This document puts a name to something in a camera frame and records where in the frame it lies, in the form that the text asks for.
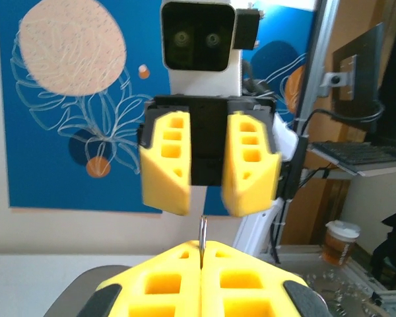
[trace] orange circle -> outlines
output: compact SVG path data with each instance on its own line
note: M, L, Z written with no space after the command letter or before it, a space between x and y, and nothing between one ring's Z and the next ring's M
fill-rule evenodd
M86 164L86 171L94 178L105 177L110 173L110 163L105 157L93 157Z
M148 69L148 67L145 64L142 64L141 66L139 66L138 75L139 75L139 78L141 78L141 79L147 79L148 77L150 77L150 70Z
M284 99L286 106L293 114L296 113L296 105L298 103L299 93L301 89L302 75L305 71L305 65L300 66L292 74L290 74L286 86L284 88Z

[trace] black camera housing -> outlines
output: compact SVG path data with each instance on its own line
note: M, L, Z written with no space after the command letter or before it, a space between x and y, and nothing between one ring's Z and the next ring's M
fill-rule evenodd
M164 62L169 69L224 71L236 11L226 4L167 2L161 10Z

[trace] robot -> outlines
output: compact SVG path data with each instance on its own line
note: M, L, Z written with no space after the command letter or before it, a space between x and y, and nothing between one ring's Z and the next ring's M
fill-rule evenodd
M138 129L145 205L187 215L194 186L221 186L231 216L275 214L273 202L298 188L308 142L286 127L249 70L243 80L242 50L254 49L261 18L243 4L162 4L171 95L146 104ZM201 217L198 241L101 283L78 316L330 316L297 275L206 242L206 225Z

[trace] blue painting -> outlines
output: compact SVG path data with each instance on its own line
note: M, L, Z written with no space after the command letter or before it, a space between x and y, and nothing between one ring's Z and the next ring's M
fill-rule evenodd
M160 5L0 0L11 207L161 213L142 204L136 144L144 103L170 93ZM259 49L244 57L290 122L313 13L265 11ZM205 213L226 214L219 188Z

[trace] cup lid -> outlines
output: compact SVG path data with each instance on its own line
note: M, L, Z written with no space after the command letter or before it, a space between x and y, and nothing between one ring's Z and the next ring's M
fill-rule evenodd
M340 220L330 221L326 227L335 234L348 239L356 239L359 237L361 228L353 223L346 223Z

